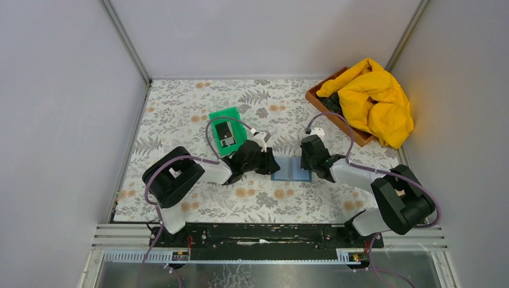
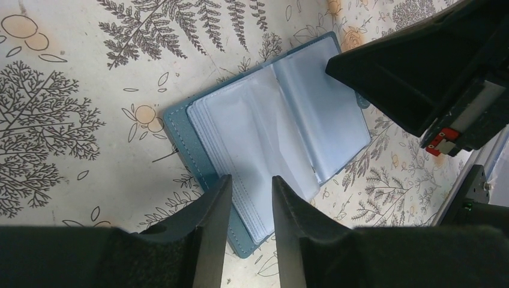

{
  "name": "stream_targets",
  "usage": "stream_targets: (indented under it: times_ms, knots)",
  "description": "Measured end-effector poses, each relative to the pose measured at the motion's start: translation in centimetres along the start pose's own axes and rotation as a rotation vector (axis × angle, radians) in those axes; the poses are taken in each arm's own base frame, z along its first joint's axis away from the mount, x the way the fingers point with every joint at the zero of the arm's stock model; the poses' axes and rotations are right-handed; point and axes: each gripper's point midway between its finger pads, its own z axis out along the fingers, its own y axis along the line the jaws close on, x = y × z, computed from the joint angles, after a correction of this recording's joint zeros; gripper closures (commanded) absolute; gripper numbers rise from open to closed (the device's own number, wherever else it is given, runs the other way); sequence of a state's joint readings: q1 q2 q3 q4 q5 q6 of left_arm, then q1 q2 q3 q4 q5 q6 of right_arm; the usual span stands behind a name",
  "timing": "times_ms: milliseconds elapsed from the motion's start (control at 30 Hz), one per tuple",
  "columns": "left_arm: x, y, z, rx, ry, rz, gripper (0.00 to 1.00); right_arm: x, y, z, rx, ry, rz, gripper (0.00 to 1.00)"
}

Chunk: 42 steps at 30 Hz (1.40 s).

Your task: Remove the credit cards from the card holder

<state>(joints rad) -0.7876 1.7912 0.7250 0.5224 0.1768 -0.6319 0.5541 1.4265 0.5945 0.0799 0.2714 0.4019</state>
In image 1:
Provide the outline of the grey credit card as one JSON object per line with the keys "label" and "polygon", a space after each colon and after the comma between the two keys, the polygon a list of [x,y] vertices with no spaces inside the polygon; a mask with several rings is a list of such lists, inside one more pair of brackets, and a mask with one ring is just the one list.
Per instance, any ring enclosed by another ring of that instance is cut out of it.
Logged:
{"label": "grey credit card", "polygon": [[227,148],[227,147],[235,145],[236,140],[234,137],[227,137],[227,138],[221,139],[220,143],[221,143],[222,148]]}

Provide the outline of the black credit card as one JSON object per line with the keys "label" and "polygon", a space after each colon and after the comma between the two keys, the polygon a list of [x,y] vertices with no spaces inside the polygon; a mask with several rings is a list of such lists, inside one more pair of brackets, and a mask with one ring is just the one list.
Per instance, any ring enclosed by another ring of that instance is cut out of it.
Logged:
{"label": "black credit card", "polygon": [[232,130],[230,128],[230,123],[227,121],[215,124],[214,128],[220,140],[227,137],[233,137]]}

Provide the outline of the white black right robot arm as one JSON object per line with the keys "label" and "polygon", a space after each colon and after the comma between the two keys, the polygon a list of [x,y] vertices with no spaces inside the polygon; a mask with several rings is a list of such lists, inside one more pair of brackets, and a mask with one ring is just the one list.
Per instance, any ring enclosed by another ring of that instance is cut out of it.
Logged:
{"label": "white black right robot arm", "polygon": [[330,154],[322,139],[309,135],[301,141],[301,167],[332,183],[348,184],[372,193],[377,207],[345,222],[355,236],[392,231],[404,235],[436,210],[434,201],[408,166],[385,171],[350,163],[344,155]]}

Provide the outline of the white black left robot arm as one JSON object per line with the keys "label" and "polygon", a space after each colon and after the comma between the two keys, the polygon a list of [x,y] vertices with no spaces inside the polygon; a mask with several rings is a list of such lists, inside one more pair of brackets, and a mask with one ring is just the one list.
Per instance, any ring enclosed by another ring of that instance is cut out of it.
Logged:
{"label": "white black left robot arm", "polygon": [[155,197],[161,225],[175,234],[186,225],[180,202],[198,182],[231,185],[244,174],[272,175],[280,170],[272,148],[263,149],[252,140],[217,161],[191,155],[183,146],[171,150],[142,175],[145,195]]}

